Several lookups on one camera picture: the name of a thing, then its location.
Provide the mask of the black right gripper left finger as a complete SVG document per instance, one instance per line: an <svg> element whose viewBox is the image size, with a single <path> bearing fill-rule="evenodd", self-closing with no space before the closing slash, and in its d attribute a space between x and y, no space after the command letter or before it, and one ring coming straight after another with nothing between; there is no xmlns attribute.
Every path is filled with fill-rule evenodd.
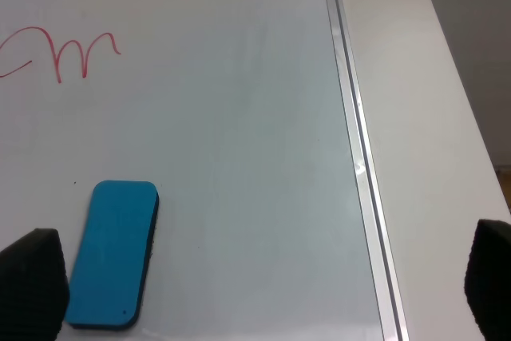
<svg viewBox="0 0 511 341"><path fill-rule="evenodd" d="M57 230L34 229L1 251L2 340L55 340L68 304Z"/></svg>

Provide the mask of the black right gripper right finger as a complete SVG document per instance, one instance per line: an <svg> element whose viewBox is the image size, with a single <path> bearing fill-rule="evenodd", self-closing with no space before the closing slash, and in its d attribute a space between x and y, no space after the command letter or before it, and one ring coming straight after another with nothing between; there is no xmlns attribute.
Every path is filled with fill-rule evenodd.
<svg viewBox="0 0 511 341"><path fill-rule="evenodd" d="M479 220L465 273L464 292L486 340L510 339L510 224Z"/></svg>

